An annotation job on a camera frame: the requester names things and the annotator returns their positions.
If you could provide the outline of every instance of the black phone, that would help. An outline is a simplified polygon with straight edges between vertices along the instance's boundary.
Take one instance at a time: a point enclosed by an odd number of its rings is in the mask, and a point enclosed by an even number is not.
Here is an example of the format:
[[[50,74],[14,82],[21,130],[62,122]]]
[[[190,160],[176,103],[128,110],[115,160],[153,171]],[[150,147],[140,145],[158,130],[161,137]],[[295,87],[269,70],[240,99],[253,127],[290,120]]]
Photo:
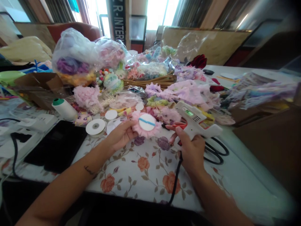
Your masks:
[[[50,172],[62,173],[71,165],[86,136],[86,128],[59,121],[24,161],[44,166]]]

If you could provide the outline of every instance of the orange rose print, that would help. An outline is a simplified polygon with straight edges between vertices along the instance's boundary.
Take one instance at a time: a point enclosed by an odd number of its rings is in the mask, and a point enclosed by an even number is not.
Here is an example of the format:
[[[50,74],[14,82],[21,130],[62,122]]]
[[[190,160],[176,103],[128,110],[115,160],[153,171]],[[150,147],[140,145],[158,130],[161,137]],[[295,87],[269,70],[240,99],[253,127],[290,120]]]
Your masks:
[[[110,192],[115,185],[115,178],[108,174],[106,179],[102,180],[100,187],[104,193]]]
[[[168,194],[172,193],[173,185],[175,183],[175,178],[176,178],[175,173],[172,171],[170,171],[168,175],[165,175],[163,177],[163,184]],[[175,194],[177,194],[180,191],[180,189],[181,189],[181,185],[180,185],[180,180],[178,179]]]
[[[150,163],[148,162],[146,157],[141,157],[138,160],[138,167],[140,168],[141,172],[143,172],[145,169],[148,169],[150,167]]]

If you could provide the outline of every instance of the brown chair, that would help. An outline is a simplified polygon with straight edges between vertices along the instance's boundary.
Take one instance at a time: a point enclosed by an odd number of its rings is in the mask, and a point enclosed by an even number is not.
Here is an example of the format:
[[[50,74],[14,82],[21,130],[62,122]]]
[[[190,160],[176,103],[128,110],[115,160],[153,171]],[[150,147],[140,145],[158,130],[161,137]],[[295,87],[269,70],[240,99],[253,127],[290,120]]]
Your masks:
[[[80,22],[53,24],[53,25],[48,25],[47,28],[55,43],[58,42],[58,40],[61,37],[61,33],[67,28],[74,28],[75,30],[82,33],[82,35],[84,35],[90,41],[94,41],[101,37],[98,27],[92,26],[90,24],[80,23]]]

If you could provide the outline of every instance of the thread spool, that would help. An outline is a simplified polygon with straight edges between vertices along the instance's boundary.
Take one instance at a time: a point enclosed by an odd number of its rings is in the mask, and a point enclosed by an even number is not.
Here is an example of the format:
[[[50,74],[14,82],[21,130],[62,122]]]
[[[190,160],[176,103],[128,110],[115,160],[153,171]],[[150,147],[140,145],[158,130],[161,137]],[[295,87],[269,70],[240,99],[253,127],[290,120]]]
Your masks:
[[[77,111],[66,100],[55,98],[51,105],[65,120],[77,118]]]
[[[86,126],[86,132],[91,137],[100,137],[104,134],[106,128],[106,122],[102,119],[94,119]]]

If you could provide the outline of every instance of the blue line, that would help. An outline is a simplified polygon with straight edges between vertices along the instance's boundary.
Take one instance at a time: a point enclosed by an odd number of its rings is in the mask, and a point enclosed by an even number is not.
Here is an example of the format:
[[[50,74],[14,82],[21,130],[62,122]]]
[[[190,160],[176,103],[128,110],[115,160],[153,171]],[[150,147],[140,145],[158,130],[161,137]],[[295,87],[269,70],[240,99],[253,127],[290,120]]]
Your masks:
[[[149,122],[149,121],[146,121],[146,120],[144,120],[144,119],[142,119],[142,118],[139,118],[139,120],[141,120],[141,121],[143,121],[143,122],[145,122],[145,123],[147,123],[147,124],[150,124],[150,125],[152,125],[152,126],[156,126],[154,123]]]

